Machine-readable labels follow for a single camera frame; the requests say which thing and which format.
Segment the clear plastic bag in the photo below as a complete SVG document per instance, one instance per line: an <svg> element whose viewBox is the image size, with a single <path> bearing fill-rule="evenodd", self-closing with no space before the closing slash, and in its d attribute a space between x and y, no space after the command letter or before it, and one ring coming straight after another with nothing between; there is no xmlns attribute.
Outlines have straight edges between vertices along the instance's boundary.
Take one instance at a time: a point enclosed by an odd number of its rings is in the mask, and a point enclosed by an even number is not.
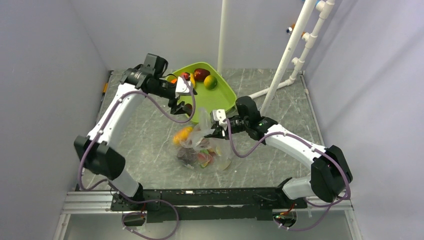
<svg viewBox="0 0 424 240"><path fill-rule="evenodd" d="M173 136L176 160L192 170L224 171L234 157L230 143L225 139L206 138L213 131L210 113L203 107L198 108L197 113L198 124L186 126Z"/></svg>

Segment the red grape bunch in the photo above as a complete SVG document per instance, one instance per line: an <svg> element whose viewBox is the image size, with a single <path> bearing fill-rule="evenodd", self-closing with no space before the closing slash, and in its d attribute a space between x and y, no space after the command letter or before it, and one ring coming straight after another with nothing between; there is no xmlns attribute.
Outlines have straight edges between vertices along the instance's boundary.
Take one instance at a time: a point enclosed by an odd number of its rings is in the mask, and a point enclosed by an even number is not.
<svg viewBox="0 0 424 240"><path fill-rule="evenodd" d="M197 162L199 166L204 169L214 161L215 148L211 146L208 140L202 140L198 145L200 147L197 153Z"/></svg>

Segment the orange yellow fake mango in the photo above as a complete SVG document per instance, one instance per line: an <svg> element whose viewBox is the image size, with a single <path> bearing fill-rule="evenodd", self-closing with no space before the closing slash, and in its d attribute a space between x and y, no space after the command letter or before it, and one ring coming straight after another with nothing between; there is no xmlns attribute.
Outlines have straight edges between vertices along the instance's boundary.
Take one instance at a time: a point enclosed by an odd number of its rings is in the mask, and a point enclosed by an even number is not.
<svg viewBox="0 0 424 240"><path fill-rule="evenodd" d="M188 139L188 137L189 137L189 135L192 131L193 131L192 126L186 126L186 127L182 128L177 133L175 133L175 135L172 138L172 143L176 146L180 145L181 142L184 142Z"/></svg>

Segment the dark red apple front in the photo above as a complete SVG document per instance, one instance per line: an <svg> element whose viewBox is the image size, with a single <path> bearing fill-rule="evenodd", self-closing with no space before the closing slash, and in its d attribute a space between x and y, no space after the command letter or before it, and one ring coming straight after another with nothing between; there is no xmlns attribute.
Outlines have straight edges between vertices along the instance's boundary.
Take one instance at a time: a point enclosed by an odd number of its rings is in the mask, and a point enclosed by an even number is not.
<svg viewBox="0 0 424 240"><path fill-rule="evenodd" d="M181 147L176 158L185 166L193 166L197 162L197 152L192 148Z"/></svg>

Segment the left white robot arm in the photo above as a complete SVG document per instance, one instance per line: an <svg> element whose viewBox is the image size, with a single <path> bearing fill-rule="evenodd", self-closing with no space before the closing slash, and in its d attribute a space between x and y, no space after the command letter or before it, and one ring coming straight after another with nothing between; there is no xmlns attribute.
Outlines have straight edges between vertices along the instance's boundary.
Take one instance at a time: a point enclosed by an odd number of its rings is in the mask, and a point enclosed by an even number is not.
<svg viewBox="0 0 424 240"><path fill-rule="evenodd" d="M85 136L74 140L80 159L77 182L81 191L91 191L98 186L83 185L83 170L105 178L109 185L124 197L131 210L144 203L144 189L126 170L126 159L116 151L118 138L132 113L144 100L150 100L166 117L188 114L193 118L196 110L193 83L178 76L172 83L163 79L168 61L155 54L147 54L144 62L127 69L120 80L115 97L94 128Z"/></svg>

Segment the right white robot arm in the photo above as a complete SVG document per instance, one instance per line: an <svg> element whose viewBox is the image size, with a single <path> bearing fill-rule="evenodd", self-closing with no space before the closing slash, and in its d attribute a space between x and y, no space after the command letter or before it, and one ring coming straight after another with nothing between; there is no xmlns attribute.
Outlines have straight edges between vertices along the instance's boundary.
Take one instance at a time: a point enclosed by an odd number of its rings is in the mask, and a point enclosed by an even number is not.
<svg viewBox="0 0 424 240"><path fill-rule="evenodd" d="M246 158L260 144L268 145L295 158L310 171L309 176L288 178L276 187L275 200L280 207L287 208L297 199L313 196L325 202L327 207L350 199L353 176L338 146L325 147L290 132L276 120L262 116L249 96L238 98L235 106L237 114L231 117L227 117L223 109L212 110L213 131L207 138L228 140L239 158ZM241 132L256 141L244 154L239 153L233 143L233 135Z"/></svg>

